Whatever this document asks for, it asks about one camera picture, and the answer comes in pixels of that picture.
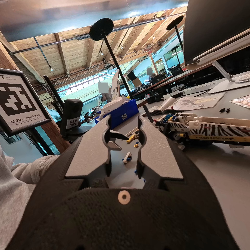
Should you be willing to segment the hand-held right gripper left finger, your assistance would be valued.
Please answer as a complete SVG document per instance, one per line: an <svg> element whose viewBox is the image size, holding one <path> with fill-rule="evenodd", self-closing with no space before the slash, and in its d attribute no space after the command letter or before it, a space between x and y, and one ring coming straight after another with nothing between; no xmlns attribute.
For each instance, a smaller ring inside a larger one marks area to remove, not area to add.
<svg viewBox="0 0 250 250"><path fill-rule="evenodd" d="M110 123L111 115L107 115L82 136L65 175L66 178L97 179L110 176L111 151L107 145L111 138Z"/></svg>

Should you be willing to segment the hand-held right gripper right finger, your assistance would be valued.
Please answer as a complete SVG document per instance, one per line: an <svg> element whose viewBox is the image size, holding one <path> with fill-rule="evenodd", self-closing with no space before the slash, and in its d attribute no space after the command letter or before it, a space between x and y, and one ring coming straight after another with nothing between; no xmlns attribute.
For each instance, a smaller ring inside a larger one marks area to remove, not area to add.
<svg viewBox="0 0 250 250"><path fill-rule="evenodd" d="M183 180L170 144L146 118L138 116L139 143L136 171L139 179Z"/></svg>

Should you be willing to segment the pile of lego pieces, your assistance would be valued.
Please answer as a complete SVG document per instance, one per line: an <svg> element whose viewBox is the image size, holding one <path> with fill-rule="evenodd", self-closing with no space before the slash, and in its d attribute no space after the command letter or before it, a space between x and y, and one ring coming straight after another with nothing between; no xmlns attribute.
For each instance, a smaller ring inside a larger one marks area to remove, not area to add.
<svg viewBox="0 0 250 250"><path fill-rule="evenodd" d="M133 140L139 138L139 129L137 127L134 128L129 133L127 133L126 136L129 138L127 143L131 143Z"/></svg>

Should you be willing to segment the zebra striped lego helicopter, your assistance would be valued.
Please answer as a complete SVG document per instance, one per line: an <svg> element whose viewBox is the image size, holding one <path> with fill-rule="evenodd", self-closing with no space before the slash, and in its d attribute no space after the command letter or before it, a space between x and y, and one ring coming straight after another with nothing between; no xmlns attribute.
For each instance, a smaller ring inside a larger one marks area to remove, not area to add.
<svg viewBox="0 0 250 250"><path fill-rule="evenodd" d="M180 148L187 144L208 146L213 143L228 144L230 148L250 146L250 121L236 118L196 116L194 113L169 113L158 119L143 105L150 122Z"/></svg>

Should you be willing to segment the person's left forearm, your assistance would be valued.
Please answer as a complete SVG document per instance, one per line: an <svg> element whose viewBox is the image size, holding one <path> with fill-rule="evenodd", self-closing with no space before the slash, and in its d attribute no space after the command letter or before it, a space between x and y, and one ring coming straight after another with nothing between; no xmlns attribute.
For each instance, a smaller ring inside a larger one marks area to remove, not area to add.
<svg viewBox="0 0 250 250"><path fill-rule="evenodd" d="M0 249L6 249L19 226L26 205L46 170L58 155L14 164L0 147Z"/></svg>

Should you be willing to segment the blue plastic bin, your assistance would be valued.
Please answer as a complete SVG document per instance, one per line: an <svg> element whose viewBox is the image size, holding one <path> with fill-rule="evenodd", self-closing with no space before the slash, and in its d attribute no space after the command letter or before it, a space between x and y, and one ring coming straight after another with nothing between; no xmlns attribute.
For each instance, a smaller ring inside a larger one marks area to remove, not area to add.
<svg viewBox="0 0 250 250"><path fill-rule="evenodd" d="M116 128L117 126L122 124L124 121L127 121L129 118L133 117L137 113L139 113L139 110L135 99L130 100L119 108L111 111L109 113L111 115L111 129ZM99 117L100 116L95 118L95 124L100 122Z"/></svg>

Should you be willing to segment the white paper bags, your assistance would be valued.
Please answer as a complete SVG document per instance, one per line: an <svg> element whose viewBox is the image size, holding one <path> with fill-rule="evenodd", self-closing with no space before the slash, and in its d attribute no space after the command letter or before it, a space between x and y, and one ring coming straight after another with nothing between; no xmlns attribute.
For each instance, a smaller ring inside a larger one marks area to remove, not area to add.
<svg viewBox="0 0 250 250"><path fill-rule="evenodd" d="M127 98L125 96L121 96L121 97L118 97L118 98L112 100L108 104L104 105L104 107L101 110L99 121L101 121L106 114L109 114L111 111L119 108L120 106L122 106L123 104L125 104L129 101L130 101L129 98Z"/></svg>

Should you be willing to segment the black box device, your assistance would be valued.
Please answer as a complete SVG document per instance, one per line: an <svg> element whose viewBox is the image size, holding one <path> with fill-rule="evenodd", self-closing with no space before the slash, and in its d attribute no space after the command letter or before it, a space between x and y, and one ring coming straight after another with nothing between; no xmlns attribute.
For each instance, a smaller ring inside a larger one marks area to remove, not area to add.
<svg viewBox="0 0 250 250"><path fill-rule="evenodd" d="M156 93L153 96L149 96L145 98L148 104L152 104L154 102L160 102L163 100L163 94L162 93Z"/></svg>

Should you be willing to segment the white poster board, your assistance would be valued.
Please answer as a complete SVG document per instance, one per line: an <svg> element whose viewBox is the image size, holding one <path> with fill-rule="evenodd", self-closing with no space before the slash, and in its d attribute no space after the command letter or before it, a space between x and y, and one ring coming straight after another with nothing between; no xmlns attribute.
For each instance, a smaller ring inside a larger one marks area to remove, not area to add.
<svg viewBox="0 0 250 250"><path fill-rule="evenodd" d="M112 101L119 97L119 85L118 85L118 78L119 78L119 70L116 71L112 78L112 85L111 85L111 99Z"/></svg>

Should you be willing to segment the framed marker sign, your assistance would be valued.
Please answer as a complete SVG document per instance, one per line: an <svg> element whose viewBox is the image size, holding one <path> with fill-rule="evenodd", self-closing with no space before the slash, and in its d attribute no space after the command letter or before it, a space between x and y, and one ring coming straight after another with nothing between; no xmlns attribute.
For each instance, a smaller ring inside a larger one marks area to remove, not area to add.
<svg viewBox="0 0 250 250"><path fill-rule="evenodd" d="M22 71L0 69L0 121L7 136L52 121Z"/></svg>

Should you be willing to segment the open instruction booklet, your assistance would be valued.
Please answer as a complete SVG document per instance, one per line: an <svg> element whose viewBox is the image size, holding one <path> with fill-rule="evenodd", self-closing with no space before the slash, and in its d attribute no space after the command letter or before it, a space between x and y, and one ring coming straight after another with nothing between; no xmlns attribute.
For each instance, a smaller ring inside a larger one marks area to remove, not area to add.
<svg viewBox="0 0 250 250"><path fill-rule="evenodd" d="M154 106L148 111L150 115L157 115L170 113L170 111L191 111L213 108L225 94L226 92L204 97L182 97L178 100L173 97L169 97L161 105Z"/></svg>

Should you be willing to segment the black pole with round disc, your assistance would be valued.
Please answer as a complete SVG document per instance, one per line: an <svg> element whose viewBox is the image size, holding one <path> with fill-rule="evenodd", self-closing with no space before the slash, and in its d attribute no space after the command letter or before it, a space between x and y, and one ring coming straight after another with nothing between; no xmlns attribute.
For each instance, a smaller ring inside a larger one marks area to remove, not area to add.
<svg viewBox="0 0 250 250"><path fill-rule="evenodd" d="M178 28L183 26L185 23L185 18L183 15L177 17L176 19L174 19L166 28L166 30L168 31L168 33L170 34L171 30L175 29L175 32L176 32L176 35L177 35L177 38L179 40L179 44L180 44L180 48L181 50L180 51L177 51L177 48L178 46L175 46L171 49L172 51L172 55L173 56L176 56L177 57L177 62L178 64L182 65L183 62L184 62L184 59L182 59L182 61L180 61L180 53L182 52L182 55L183 55L183 41L180 37L180 34L179 34L179 31L178 31Z"/></svg>
<svg viewBox="0 0 250 250"><path fill-rule="evenodd" d="M114 64L117 68L117 71L118 71L119 75L121 76L121 79L124 83L124 86L128 92L128 95L129 95L130 99L132 100L132 99L134 99L134 97L131 94L131 91L129 89L129 86L128 86L125 78L123 77L123 73L120 69L120 66L115 58L113 50L112 50L112 48L108 42L108 39L107 39L107 36L113 31L113 28L114 28L113 21L110 18L103 18L103 19L98 20L96 23L94 23L92 25L92 27L90 28L90 31L89 31L89 35L93 41L99 41L101 39L104 39L105 44L107 45L108 51L110 52L111 57L114 61Z"/></svg>

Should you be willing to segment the zebra sticker sheet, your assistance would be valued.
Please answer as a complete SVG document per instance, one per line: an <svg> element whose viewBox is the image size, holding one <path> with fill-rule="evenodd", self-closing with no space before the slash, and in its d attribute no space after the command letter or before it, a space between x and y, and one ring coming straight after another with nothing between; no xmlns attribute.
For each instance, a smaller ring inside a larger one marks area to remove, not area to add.
<svg viewBox="0 0 250 250"><path fill-rule="evenodd" d="M236 98L230 101L233 104L240 105L242 107L250 109L250 95Z"/></svg>

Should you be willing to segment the silver laptop stand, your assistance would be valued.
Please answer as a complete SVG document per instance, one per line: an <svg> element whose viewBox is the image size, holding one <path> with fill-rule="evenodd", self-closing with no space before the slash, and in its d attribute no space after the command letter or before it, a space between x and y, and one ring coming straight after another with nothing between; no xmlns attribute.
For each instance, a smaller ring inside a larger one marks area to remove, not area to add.
<svg viewBox="0 0 250 250"><path fill-rule="evenodd" d="M239 89L250 86L250 74L234 77L225 71L225 69L217 62L213 61L212 65L215 66L219 72L226 78L226 80L217 84L213 89L208 91L208 94L225 92L233 89Z"/></svg>

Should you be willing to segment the black laptop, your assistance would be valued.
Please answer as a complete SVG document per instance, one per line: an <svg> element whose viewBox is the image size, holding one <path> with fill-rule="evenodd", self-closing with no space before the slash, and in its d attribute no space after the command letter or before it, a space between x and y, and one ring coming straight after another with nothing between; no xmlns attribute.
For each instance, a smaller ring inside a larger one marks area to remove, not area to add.
<svg viewBox="0 0 250 250"><path fill-rule="evenodd" d="M249 46L249 0L189 0L183 29L189 70Z"/></svg>

